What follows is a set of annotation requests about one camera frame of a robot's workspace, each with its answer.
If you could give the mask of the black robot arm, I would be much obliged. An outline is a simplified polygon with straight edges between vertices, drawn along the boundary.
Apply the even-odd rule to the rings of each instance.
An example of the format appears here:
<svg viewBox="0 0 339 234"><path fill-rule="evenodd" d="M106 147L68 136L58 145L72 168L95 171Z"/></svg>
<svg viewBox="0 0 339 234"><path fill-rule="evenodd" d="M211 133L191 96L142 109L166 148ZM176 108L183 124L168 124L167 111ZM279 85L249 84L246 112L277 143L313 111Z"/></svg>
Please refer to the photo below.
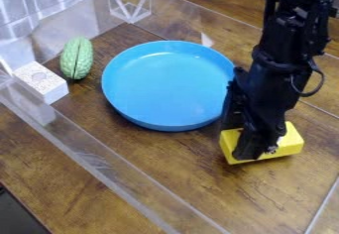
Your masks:
<svg viewBox="0 0 339 234"><path fill-rule="evenodd" d="M225 130L239 128L234 149L239 161L255 160L278 149L287 133L285 114L321 69L314 61L330 42L329 17L334 0L266 0L262 37L253 51L250 69L235 68L225 101Z"/></svg>

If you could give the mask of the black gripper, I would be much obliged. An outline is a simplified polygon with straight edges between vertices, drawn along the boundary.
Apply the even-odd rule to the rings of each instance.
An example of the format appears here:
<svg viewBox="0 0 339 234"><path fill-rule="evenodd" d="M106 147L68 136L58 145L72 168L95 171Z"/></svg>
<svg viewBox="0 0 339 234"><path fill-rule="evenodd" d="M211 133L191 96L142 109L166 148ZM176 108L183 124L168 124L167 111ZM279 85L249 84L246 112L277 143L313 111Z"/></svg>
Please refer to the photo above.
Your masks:
<svg viewBox="0 0 339 234"><path fill-rule="evenodd" d="M233 152L239 161L257 160L278 148L286 134L285 113L294 108L311 74L306 61L277 62L259 49L253 58L250 72L234 69L222 115L222 129L242 130Z"/></svg>

